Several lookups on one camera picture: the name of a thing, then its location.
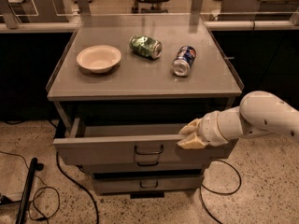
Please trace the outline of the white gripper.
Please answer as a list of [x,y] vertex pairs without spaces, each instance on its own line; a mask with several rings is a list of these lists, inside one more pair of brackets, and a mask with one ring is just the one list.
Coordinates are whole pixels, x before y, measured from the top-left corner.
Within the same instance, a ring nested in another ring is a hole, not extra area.
[[178,133],[188,135],[178,141],[178,145],[183,149],[201,149],[207,145],[218,147],[227,144],[228,140],[221,134],[218,126],[219,114],[219,111],[213,111],[183,126]]

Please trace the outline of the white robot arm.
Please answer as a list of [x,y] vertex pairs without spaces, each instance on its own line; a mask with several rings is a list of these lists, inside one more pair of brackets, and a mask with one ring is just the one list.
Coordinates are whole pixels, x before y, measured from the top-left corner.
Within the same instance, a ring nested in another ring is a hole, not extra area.
[[218,147],[239,138],[277,133],[299,142],[299,111],[266,91],[246,94],[239,106],[213,111],[185,125],[178,145],[184,149]]

